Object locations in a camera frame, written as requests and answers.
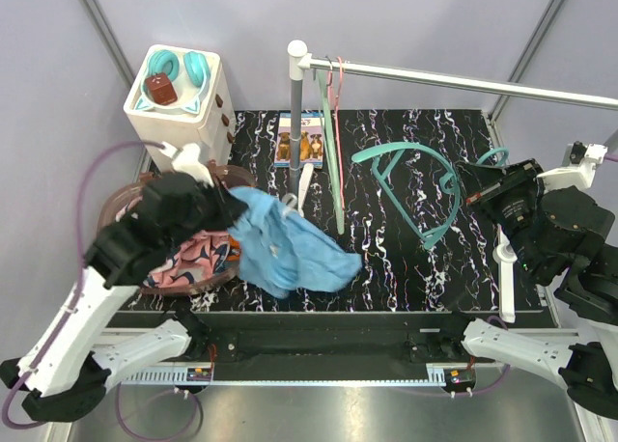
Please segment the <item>light blue shorts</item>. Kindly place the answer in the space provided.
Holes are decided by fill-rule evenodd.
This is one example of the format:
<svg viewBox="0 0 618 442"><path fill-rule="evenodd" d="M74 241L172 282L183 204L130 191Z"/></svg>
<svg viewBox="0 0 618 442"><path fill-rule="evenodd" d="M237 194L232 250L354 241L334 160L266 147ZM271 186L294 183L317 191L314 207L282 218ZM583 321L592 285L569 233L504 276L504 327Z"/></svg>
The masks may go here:
<svg viewBox="0 0 618 442"><path fill-rule="evenodd" d="M291 206L254 187L230 193L247 204L229 229L240 246L241 280L284 299L297 289L336 292L360 271L360 255L345 252Z"/></svg>

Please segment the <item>teal plastic hanger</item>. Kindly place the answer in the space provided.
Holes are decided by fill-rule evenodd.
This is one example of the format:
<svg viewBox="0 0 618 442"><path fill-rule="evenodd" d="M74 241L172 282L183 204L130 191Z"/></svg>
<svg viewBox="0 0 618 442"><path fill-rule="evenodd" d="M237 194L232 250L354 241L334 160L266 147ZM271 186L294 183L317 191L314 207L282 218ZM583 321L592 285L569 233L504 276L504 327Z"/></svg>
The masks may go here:
<svg viewBox="0 0 618 442"><path fill-rule="evenodd" d="M495 226L464 208L462 181L442 151L401 141L345 146L344 157L351 247L384 252L388 232L404 232L428 251L465 235L481 250L499 240Z"/></svg>

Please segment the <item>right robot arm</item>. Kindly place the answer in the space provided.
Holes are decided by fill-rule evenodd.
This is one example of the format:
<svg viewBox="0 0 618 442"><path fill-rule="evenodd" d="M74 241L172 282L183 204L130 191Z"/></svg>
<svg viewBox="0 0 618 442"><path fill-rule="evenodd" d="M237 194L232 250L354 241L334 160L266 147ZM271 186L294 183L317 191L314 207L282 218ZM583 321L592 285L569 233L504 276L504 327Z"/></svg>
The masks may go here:
<svg viewBox="0 0 618 442"><path fill-rule="evenodd" d="M460 161L466 203L501 227L535 285L562 279L555 297L586 320L597 341L553 345L470 319L438 337L441 355L467 354L536 374L564 389L579 406L617 417L617 249L607 243L615 215L562 170L544 172L528 159L509 166Z"/></svg>

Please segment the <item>pink wire hanger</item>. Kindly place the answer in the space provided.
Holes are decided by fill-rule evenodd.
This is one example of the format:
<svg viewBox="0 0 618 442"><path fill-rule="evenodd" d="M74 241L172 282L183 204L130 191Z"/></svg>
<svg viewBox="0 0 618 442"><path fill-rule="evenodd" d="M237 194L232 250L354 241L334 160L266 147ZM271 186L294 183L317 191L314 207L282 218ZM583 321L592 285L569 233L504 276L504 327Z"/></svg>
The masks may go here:
<svg viewBox="0 0 618 442"><path fill-rule="evenodd" d="M328 100L333 108L333 124L335 132L336 156L338 160L338 175L339 175L339 192L342 203L342 209L345 209L344 197L344 164L342 155L342 143L339 123L339 109L342 87L344 82L343 59L337 58L338 69L331 69L328 75L327 93Z"/></svg>

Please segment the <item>pink patterned shorts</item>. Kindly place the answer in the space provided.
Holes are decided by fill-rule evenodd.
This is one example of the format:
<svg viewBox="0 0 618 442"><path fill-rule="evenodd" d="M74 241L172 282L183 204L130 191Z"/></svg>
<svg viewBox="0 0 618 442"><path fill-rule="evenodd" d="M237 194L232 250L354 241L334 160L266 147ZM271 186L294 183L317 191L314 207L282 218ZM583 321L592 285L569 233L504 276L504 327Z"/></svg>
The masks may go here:
<svg viewBox="0 0 618 442"><path fill-rule="evenodd" d="M165 263L149 273L144 287L168 290L222 274L230 249L227 233L198 232L174 248Z"/></svg>

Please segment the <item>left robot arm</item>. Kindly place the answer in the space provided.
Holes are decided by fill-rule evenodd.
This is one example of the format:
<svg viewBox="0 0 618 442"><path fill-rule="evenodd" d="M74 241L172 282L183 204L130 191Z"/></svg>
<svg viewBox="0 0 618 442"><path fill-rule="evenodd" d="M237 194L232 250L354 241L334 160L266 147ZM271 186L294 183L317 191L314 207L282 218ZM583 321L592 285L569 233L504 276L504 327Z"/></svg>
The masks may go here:
<svg viewBox="0 0 618 442"><path fill-rule="evenodd" d="M140 201L98 231L70 296L39 342L27 355L1 364L10 393L26 394L28 428L83 418L122 380L160 361L201 359L210 330L187 308L109 351L94 345L174 249L201 231L229 230L247 210L220 181L207 184L187 173L147 181Z"/></svg>

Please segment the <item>mint green hanger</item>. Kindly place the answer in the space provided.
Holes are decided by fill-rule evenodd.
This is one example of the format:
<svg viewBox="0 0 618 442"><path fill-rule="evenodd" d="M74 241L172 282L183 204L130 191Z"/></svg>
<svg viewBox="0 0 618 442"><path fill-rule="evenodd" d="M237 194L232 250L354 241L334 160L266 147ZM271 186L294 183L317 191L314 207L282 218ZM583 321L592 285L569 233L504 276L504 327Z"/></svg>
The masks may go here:
<svg viewBox="0 0 618 442"><path fill-rule="evenodd" d="M323 112L323 133L325 139L325 156L330 177L330 190L333 199L334 214L337 234L342 235L345 231L344 203L341 192L340 167L336 148L335 134L330 105L328 101L326 77L322 71L317 72L317 80L320 90Z"/></svg>

